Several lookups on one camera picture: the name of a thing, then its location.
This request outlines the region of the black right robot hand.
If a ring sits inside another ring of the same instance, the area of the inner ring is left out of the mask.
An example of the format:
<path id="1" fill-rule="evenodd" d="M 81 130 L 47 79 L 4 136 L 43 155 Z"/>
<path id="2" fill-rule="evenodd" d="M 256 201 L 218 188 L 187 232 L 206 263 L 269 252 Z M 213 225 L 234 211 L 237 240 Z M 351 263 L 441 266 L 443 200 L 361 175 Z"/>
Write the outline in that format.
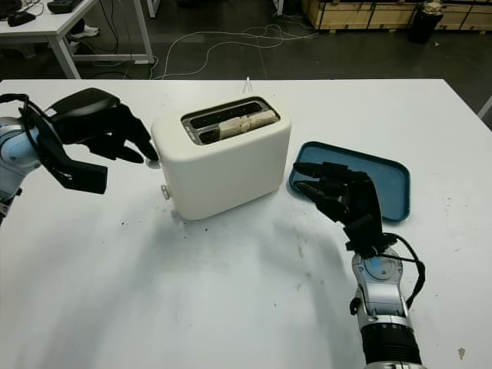
<path id="1" fill-rule="evenodd" d="M 349 251 L 382 244 L 382 216 L 375 185 L 367 173 L 353 171 L 347 165 L 297 161 L 294 170 L 308 176 L 294 186 L 316 208 L 344 226 Z"/>

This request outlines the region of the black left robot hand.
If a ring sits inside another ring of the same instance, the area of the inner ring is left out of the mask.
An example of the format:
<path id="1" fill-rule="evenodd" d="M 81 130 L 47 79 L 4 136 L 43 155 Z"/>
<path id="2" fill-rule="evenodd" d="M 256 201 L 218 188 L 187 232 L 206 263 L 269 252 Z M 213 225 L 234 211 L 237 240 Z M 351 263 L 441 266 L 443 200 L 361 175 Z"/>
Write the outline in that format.
<path id="1" fill-rule="evenodd" d="M 133 163 L 156 161 L 151 136 L 117 96 L 86 88 L 49 106 L 45 114 L 66 145 L 84 145 L 95 155 Z"/>

